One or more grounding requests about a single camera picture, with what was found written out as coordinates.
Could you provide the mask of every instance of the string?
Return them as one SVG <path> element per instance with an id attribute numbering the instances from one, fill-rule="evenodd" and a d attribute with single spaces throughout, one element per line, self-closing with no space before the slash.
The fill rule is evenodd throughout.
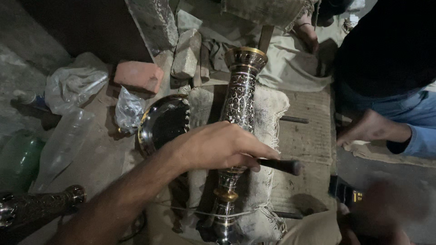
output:
<path id="1" fill-rule="evenodd" d="M 169 208 L 175 208 L 175 209 L 179 209 L 179 210 L 185 210 L 185 211 L 190 211 L 190 212 L 194 212 L 197 214 L 205 214 L 205 215 L 210 215 L 210 216 L 214 216 L 214 217 L 222 217 L 222 218 L 230 218 L 230 217 L 236 217 L 236 216 L 241 216 L 241 215 L 245 215 L 245 214 L 250 214 L 250 213 L 254 213 L 260 209 L 262 209 L 263 207 L 257 207 L 251 211 L 247 211 L 247 212 L 242 212 L 242 213 L 238 213 L 238 214 L 231 214 L 231 215 L 222 215 L 222 214 L 211 214 L 211 213 L 205 213 L 205 212 L 201 212 L 201 211 L 197 211 L 195 209 L 189 209 L 189 208 L 179 208 L 179 207 L 173 207 L 171 205 L 166 205 L 166 204 L 162 204 L 162 203 L 158 203 L 158 202 L 152 202 L 152 204 L 157 204 L 160 206 L 164 206 L 164 207 L 169 207 Z"/>

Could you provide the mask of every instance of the plastic bag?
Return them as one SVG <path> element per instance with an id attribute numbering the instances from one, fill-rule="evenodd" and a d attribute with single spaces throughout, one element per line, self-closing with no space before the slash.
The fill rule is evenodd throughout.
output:
<path id="1" fill-rule="evenodd" d="M 65 115 L 88 101 L 108 80 L 105 63 L 92 53 L 80 54 L 47 78 L 45 102 L 52 113 Z"/>
<path id="2" fill-rule="evenodd" d="M 62 116 L 39 159 L 39 174 L 33 191 L 42 193 L 75 159 L 91 129 L 95 114 L 83 109 Z"/>
<path id="3" fill-rule="evenodd" d="M 115 108 L 115 120 L 118 126 L 131 134 L 138 130 L 144 114 L 145 100 L 133 95 L 121 86 Z"/>

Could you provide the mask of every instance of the wooden tool handle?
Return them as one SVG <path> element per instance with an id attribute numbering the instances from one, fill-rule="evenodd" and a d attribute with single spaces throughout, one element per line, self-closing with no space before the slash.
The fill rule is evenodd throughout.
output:
<path id="1" fill-rule="evenodd" d="M 295 176 L 303 172 L 304 165 L 299 160 L 268 160 L 259 159 L 259 164 L 271 167 Z"/>

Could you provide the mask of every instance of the hand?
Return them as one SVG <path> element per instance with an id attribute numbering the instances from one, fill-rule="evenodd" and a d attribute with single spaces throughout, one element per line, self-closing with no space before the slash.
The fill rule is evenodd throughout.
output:
<path id="1" fill-rule="evenodd" d="M 216 122 L 182 134 L 165 144 L 159 154 L 171 156 L 184 171 L 222 169 L 238 165 L 260 171 L 256 158 L 280 159 L 279 153 L 236 124 Z"/>

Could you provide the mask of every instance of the frayed fabric edge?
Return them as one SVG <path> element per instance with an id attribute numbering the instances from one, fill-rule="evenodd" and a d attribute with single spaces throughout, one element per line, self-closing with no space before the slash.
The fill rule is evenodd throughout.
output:
<path id="1" fill-rule="evenodd" d="M 274 123 L 271 125 L 272 132 L 276 132 L 275 135 L 271 138 L 270 147 L 279 152 L 279 120 L 280 118 L 285 114 L 285 112 L 289 108 L 288 106 L 285 110 L 279 112 L 276 114 Z M 280 240 L 283 236 L 283 234 L 286 231 L 286 223 L 284 219 L 280 218 L 273 212 L 273 204 L 271 202 L 271 192 L 272 192 L 272 184 L 273 184 L 273 177 L 274 177 L 274 169 L 269 168 L 268 178 L 266 182 L 266 187 L 268 189 L 268 203 L 261 209 L 262 213 L 265 215 L 267 221 L 269 222 L 269 225 L 274 231 L 279 231 L 279 236 L 276 237 L 277 240 Z"/>

